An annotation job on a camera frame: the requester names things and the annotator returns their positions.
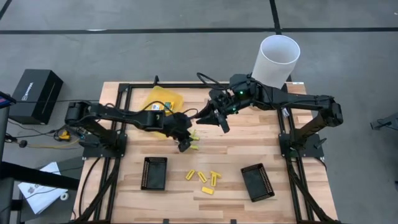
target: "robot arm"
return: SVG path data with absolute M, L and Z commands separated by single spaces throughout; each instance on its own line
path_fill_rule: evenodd
M 65 123 L 73 127 L 81 127 L 97 136 L 101 144 L 115 146 L 118 144 L 117 131 L 106 129 L 96 122 L 97 119 L 117 121 L 132 124 L 144 131 L 158 131 L 178 140 L 181 152 L 190 147 L 190 133 L 192 126 L 189 117 L 183 113 L 166 116 L 164 111 L 128 111 L 100 103 L 84 101 L 70 103 L 65 117 Z
M 334 127 L 343 123 L 341 108 L 332 96 L 314 96 L 286 93 L 278 88 L 263 85 L 250 75 L 236 74 L 230 78 L 229 91 L 211 90 L 210 101 L 194 118 L 198 124 L 213 124 L 229 131 L 227 116 L 238 114 L 248 106 L 261 110 L 276 110 L 289 107 L 319 111 L 318 116 L 300 129 L 296 129 L 291 141 L 300 149 L 307 138 L 326 126 Z

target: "wooden table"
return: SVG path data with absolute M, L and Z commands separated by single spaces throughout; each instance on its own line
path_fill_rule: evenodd
M 119 84 L 104 83 L 99 102 L 115 103 Z M 288 83 L 287 86 L 291 93 L 305 94 L 303 83 Z M 183 95 L 184 110 L 200 110 L 209 99 L 209 89 L 172 90 Z M 130 110 L 139 110 L 149 92 L 146 88 L 134 89 Z M 292 111 L 298 128 L 312 119 L 310 111 Z M 100 122 L 110 128 L 110 121 Z M 165 218 L 170 219 L 170 223 L 230 223 L 231 219 L 237 219 L 238 223 L 295 223 L 289 178 L 277 139 L 280 133 L 277 112 L 246 108 L 237 115 L 228 116 L 228 123 L 231 131 L 224 134 L 220 127 L 193 122 L 192 130 L 196 129 L 200 137 L 199 150 L 189 149 L 184 153 L 179 153 L 172 139 L 159 140 L 153 133 L 127 125 L 129 140 L 126 155 L 121 160 L 112 223 L 162 223 Z M 168 158 L 166 190 L 163 192 L 140 190 L 144 158 L 149 156 Z M 78 195 L 94 160 L 85 161 Z M 83 211 L 98 191 L 103 161 L 97 163 L 88 179 Z M 240 169 L 260 162 L 266 168 L 275 196 L 252 203 Z M 326 214 L 337 218 L 325 168 L 312 158 L 304 158 L 303 163 L 310 193 Z M 203 171 L 208 179 L 211 170 L 222 175 L 214 195 L 201 192 L 202 186 L 210 187 L 210 181 L 203 184 L 196 174 L 191 181 L 185 180 L 190 169 Z M 300 193 L 299 197 L 303 219 L 306 219 Z M 105 195 L 102 218 L 107 200 Z M 79 197 L 75 202 L 76 213 L 78 204 Z

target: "gray floor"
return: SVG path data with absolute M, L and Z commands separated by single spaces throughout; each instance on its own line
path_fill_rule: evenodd
M 396 0 L 276 0 L 282 27 L 398 27 Z M 159 27 L 272 27 L 264 0 L 13 0 L 0 29 L 128 29 Z M 65 82 L 60 99 L 98 99 L 104 81 L 219 80 L 250 72 L 262 34 L 0 35 L 0 90 L 12 93 L 24 69 L 52 69 Z M 328 177 L 340 220 L 398 220 L 398 139 L 369 122 L 398 112 L 398 32 L 294 33 L 302 55 L 292 74 L 308 93 L 341 103 L 344 124 L 321 132 Z M 58 103 L 45 131 L 62 125 Z M 11 134 L 30 134 L 10 124 Z M 53 143 L 32 138 L 31 143 Z M 79 156 L 81 150 L 21 149 L 4 160 L 29 167 Z M 54 214 L 65 222 L 69 208 Z M 34 220 L 29 223 L 43 223 Z

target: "white cup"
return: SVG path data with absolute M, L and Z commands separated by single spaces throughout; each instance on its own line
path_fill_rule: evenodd
M 269 36 L 261 42 L 252 77 L 267 86 L 282 88 L 299 57 L 296 41 L 284 35 Z

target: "black rectangular tray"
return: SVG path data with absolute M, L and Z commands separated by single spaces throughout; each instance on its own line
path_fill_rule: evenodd
M 166 185 L 166 157 L 145 157 L 141 190 L 164 190 Z
M 262 164 L 241 169 L 244 184 L 252 202 L 257 202 L 275 195 Z

